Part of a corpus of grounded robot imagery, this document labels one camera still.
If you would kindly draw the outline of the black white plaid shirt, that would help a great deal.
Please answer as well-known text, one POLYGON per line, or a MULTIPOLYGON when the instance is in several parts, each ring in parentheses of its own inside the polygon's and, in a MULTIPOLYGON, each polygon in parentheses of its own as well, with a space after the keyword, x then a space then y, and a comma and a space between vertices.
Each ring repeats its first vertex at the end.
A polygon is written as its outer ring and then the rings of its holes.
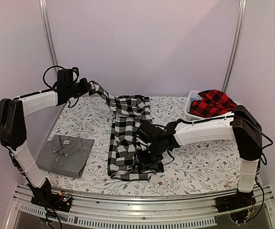
POLYGON ((89 95, 98 94, 113 111, 108 155, 108 175, 122 181, 150 180, 156 173, 164 172, 159 160, 145 168, 138 163, 136 131, 142 121, 152 121, 150 98, 142 95, 115 97, 97 82, 91 81, 89 95))

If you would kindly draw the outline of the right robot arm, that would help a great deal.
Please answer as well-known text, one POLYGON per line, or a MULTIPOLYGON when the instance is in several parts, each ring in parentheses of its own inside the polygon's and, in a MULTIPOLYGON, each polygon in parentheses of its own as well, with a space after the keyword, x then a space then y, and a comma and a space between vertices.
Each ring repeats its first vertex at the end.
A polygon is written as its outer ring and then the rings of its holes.
POLYGON ((190 143, 234 140, 240 157, 238 192, 231 198, 235 208, 241 208, 249 199, 254 186, 258 163, 263 153, 262 128, 248 110, 239 105, 224 115, 197 121, 178 119, 160 128, 143 121, 137 129, 136 138, 146 144, 137 151, 137 161, 149 166, 162 159, 165 151, 190 143))

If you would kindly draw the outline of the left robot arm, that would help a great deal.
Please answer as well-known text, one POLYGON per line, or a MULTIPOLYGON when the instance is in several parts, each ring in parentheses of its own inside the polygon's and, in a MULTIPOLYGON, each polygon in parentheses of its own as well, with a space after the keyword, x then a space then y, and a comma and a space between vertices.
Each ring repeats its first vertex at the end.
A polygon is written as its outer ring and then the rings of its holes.
POLYGON ((0 100, 0 144, 8 150, 13 165, 25 176, 31 189, 42 188, 46 177, 29 150, 26 117, 65 104, 71 98, 79 98, 93 88, 86 78, 69 85, 60 82, 57 85, 56 89, 40 90, 13 99, 0 100))

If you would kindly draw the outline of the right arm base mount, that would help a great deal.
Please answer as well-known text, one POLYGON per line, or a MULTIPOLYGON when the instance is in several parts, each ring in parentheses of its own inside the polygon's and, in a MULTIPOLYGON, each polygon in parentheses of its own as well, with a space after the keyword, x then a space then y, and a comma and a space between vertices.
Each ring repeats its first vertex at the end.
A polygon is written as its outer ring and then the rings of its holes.
POLYGON ((245 208, 256 203, 253 191, 245 193, 237 190, 235 194, 217 197, 214 200, 219 213, 245 208))

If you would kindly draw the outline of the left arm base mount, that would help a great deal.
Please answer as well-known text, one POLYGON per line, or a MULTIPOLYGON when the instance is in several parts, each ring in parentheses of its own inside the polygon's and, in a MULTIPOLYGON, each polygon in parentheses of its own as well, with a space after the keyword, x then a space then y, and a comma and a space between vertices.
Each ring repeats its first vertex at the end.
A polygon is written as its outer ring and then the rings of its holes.
POLYGON ((70 212, 72 194, 66 193, 64 190, 53 193, 51 184, 47 178, 45 178, 44 184, 41 187, 29 185, 29 188, 33 193, 32 204, 57 211, 70 212))

